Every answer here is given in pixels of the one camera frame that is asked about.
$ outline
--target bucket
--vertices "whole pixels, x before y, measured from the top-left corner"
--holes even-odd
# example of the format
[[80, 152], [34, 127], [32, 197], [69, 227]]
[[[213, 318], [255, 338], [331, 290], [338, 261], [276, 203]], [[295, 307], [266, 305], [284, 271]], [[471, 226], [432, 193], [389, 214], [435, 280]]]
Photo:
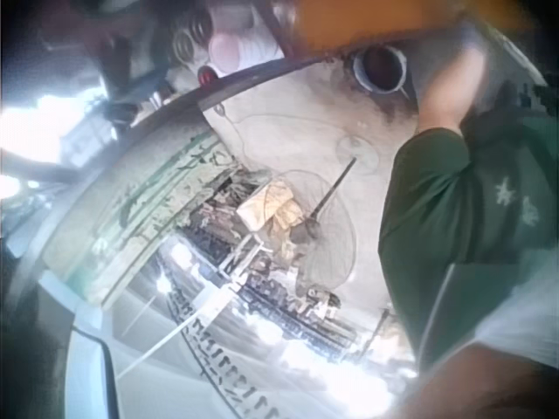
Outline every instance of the bucket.
[[225, 74], [282, 57], [278, 43], [265, 26], [254, 26], [239, 34], [216, 33], [210, 41], [211, 62]]
[[407, 59], [393, 46], [374, 45], [355, 56], [353, 71], [359, 84], [369, 92], [389, 94], [402, 89]]

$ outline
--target green shirt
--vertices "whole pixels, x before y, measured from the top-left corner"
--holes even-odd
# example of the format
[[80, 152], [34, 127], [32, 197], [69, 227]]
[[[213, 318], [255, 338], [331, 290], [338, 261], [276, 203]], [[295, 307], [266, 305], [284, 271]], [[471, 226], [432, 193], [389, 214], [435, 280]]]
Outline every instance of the green shirt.
[[[415, 351], [451, 264], [516, 264], [526, 251], [556, 244], [556, 121], [539, 115], [511, 119], [487, 123], [475, 138], [432, 129], [397, 153], [379, 255]], [[499, 279], [494, 281], [498, 288]], [[485, 289], [479, 281], [476, 286], [481, 289], [464, 292], [465, 300], [453, 296], [456, 324], [461, 313], [475, 311], [472, 295]], [[434, 358], [468, 332], [453, 331]]]

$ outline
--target cable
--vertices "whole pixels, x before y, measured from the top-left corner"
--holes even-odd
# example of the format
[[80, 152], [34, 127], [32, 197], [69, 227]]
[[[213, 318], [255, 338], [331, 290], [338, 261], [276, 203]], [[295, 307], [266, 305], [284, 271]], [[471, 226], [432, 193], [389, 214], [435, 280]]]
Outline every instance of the cable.
[[243, 122], [245, 122], [246, 120], [249, 120], [251, 118], [265, 118], [265, 117], [275, 117], [275, 118], [286, 118], [289, 120], [304, 120], [306, 122], [314, 122], [314, 123], [318, 123], [318, 124], [322, 124], [324, 126], [327, 127], [332, 127], [335, 128], [338, 131], [341, 131], [342, 133], [344, 133], [346, 136], [350, 135], [350, 133], [348, 133], [348, 131], [346, 131], [343, 128], [340, 128], [338, 126], [336, 126], [335, 124], [332, 124], [330, 122], [326, 122], [324, 120], [318, 120], [315, 118], [308, 118], [308, 117], [304, 117], [304, 116], [296, 116], [296, 115], [285, 115], [282, 113], [253, 113], [251, 115], [247, 115], [243, 118], [241, 118], [240, 120], [232, 120], [229, 116], [227, 116], [227, 113], [225, 111], [225, 107], [224, 107], [224, 111], [223, 111], [223, 116], [233, 127], [233, 129], [235, 130], [235, 133], [237, 134], [240, 142], [241, 142], [241, 154], [242, 157], [248, 161], [253, 163], [256, 167], [258, 166], [262, 166], [261, 163], [258, 163], [257, 161], [254, 161], [251, 157], [249, 157], [246, 152], [245, 152], [245, 140], [243, 138], [243, 136], [241, 135], [241, 133], [238, 131], [237, 125], [242, 124]]

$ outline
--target white bucket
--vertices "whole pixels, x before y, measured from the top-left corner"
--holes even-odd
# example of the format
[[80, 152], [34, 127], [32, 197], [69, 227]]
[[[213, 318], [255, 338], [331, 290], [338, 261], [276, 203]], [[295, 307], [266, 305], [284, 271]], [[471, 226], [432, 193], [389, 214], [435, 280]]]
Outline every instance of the white bucket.
[[237, 33], [216, 33], [210, 41], [210, 59], [225, 74], [282, 58], [280, 46], [265, 26]]
[[404, 85], [408, 60], [403, 52], [401, 52], [400, 50], [392, 46], [382, 45], [379, 47], [391, 52], [397, 58], [398, 62], [400, 63], [400, 71], [401, 71], [400, 80], [390, 90], [386, 90], [375, 85], [373, 81], [369, 79], [369, 76], [365, 72], [365, 67], [363, 64], [363, 56], [367, 51], [366, 49], [359, 52], [353, 60], [353, 71], [355, 77], [357, 78], [357, 81], [359, 81], [359, 84], [361, 86], [363, 86], [365, 89], [367, 89], [372, 93], [389, 94], [389, 93], [397, 92], [398, 90], [402, 89], [402, 86]]

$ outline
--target concrete floor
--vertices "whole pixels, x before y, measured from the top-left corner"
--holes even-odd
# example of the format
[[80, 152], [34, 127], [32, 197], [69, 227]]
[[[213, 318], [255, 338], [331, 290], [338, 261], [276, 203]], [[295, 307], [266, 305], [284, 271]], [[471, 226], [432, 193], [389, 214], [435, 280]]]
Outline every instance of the concrete floor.
[[[457, 39], [440, 32], [398, 45], [408, 57], [417, 97], [455, 51]], [[488, 109], [505, 79], [517, 86], [527, 74], [504, 53], [490, 50], [487, 77], [476, 100]], [[370, 145], [339, 189], [356, 232], [356, 260], [349, 279], [335, 289], [340, 316], [374, 328], [389, 302], [379, 258], [378, 233], [397, 150], [413, 134], [414, 105], [396, 93], [370, 97], [355, 87], [340, 60], [311, 65], [266, 82], [223, 103], [225, 116], [205, 113], [227, 147], [247, 167], [314, 172], [332, 184], [349, 161], [341, 142], [357, 136]]]

